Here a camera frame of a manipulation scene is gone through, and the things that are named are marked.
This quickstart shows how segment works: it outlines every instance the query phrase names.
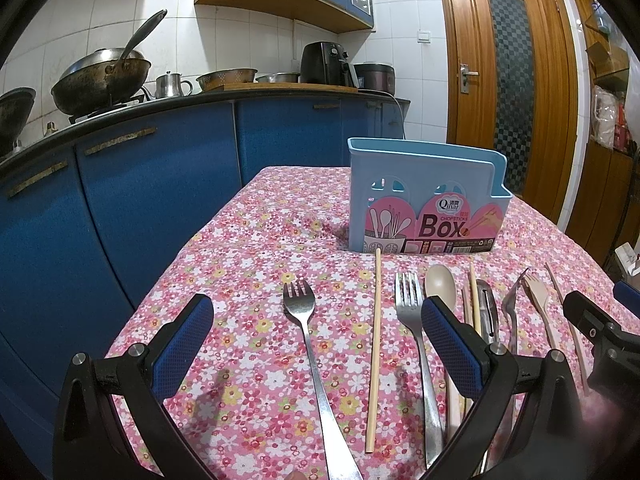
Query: floral tablecloth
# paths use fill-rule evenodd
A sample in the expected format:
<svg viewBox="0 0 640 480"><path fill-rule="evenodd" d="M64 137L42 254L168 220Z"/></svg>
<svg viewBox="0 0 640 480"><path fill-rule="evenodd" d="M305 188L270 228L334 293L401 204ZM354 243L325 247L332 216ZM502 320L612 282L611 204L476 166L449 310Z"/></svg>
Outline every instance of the floral tablecloth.
<svg viewBox="0 0 640 480"><path fill-rule="evenodd" d="M481 254L383 255L382 357L376 452L364 453L369 392L374 257L348 244L348 168L267 168L180 251L131 317L109 355L149 342L174 320L193 294L207 294L215 309L209 336L178 394L165 406L183 435L220 479L283 479L293 469L325 479L324 447L302 331L287 320L282 283L306 278L316 295L312 340L324 387L365 479L411 479L424 472L418 354L398 321L393 282L398 270L418 272L443 263L458 288L468 286L473 261L498 304L525 267L550 293L549 314L581 397L580 371L568 323L546 273L554 270L566 292L580 290L623 328L640 322L613 300L599 266L554 224L513 198L494 249ZM548 351L542 319L518 292L519 353ZM456 315L463 319L462 297ZM500 337L508 341L501 317ZM444 368L425 338L443 423ZM591 346L586 339L587 349ZM593 365L587 352L588 369ZM141 462L157 470L122 399L123 425ZM583 399L594 426L617 421L614 408L593 392ZM604 441L607 432L599 427Z"/></svg>

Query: light switch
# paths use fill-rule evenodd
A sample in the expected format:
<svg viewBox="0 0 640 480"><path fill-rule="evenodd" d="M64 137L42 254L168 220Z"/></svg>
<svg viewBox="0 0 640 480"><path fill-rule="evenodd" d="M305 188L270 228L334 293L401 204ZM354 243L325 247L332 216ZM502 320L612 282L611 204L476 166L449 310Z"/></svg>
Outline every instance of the light switch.
<svg viewBox="0 0 640 480"><path fill-rule="evenodd" d="M418 43L431 43L431 31L419 30L418 31Z"/></svg>

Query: blue gripper pad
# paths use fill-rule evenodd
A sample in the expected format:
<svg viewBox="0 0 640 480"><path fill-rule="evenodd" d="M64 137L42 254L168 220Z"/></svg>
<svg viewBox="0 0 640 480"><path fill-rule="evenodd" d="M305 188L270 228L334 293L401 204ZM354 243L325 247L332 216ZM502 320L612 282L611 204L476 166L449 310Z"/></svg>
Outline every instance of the blue gripper pad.
<svg viewBox="0 0 640 480"><path fill-rule="evenodd" d="M478 400L490 372L486 343L437 296L422 304L422 327L462 396Z"/></svg>
<svg viewBox="0 0 640 480"><path fill-rule="evenodd" d="M163 325L151 340L145 367L156 399L162 401L178 392L212 325L211 300L195 294L178 317Z"/></svg>
<svg viewBox="0 0 640 480"><path fill-rule="evenodd" d="M617 282L613 286L613 297L618 303L626 306L626 309L640 319L640 292L625 282Z"/></svg>

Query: metal bolt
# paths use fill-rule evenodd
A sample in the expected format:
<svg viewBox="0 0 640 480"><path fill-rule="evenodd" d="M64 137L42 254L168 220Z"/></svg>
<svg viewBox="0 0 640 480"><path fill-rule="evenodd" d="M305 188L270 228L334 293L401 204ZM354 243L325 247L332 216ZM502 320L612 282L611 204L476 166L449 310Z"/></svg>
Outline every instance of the metal bolt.
<svg viewBox="0 0 640 480"><path fill-rule="evenodd" d="M76 355L74 355L74 358L71 359L71 362L75 365L81 365L82 363L84 363L85 359L86 355L82 352L78 352Z"/></svg>
<svg viewBox="0 0 640 480"><path fill-rule="evenodd" d="M507 353L507 347L502 343L491 343L489 350L496 355L505 355Z"/></svg>
<svg viewBox="0 0 640 480"><path fill-rule="evenodd" d="M138 357L145 351L145 346L142 343L135 343L129 347L127 353L132 357Z"/></svg>
<svg viewBox="0 0 640 480"><path fill-rule="evenodd" d="M561 363L562 361L564 361L564 354L559 350L552 350L551 351L551 358L556 363Z"/></svg>

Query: door frame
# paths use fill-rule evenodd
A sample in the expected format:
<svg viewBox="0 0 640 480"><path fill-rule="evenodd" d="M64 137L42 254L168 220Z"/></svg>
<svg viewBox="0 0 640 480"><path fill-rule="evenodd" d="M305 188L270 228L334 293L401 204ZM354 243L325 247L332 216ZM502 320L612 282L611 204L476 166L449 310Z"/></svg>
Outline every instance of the door frame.
<svg viewBox="0 0 640 480"><path fill-rule="evenodd" d="M574 37L571 32L569 15L564 4L564 0L556 0L558 11L564 32L564 43L568 53L568 75L570 90L570 107L568 118L567 143L564 150L564 163L560 177L560 187L554 201L554 206L550 220L558 222L564 205L569 178L571 176L572 165L574 163L575 143L578 129L578 67L575 59ZM447 143L455 144L458 130L458 96L460 94L460 59L458 57L458 39L456 36L456 25L453 14L453 0L442 0L444 8L445 33L447 36L447 59L449 60L449 115L447 118Z"/></svg>

